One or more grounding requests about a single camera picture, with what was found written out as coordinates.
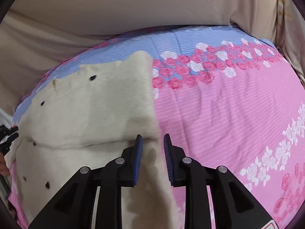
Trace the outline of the person's left hand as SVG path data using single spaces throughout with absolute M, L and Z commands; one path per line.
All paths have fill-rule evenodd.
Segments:
M 10 175 L 10 171 L 9 171 L 8 167 L 6 166 L 6 161 L 5 161 L 4 155 L 2 153 L 0 153 L 0 174 L 5 177 Z

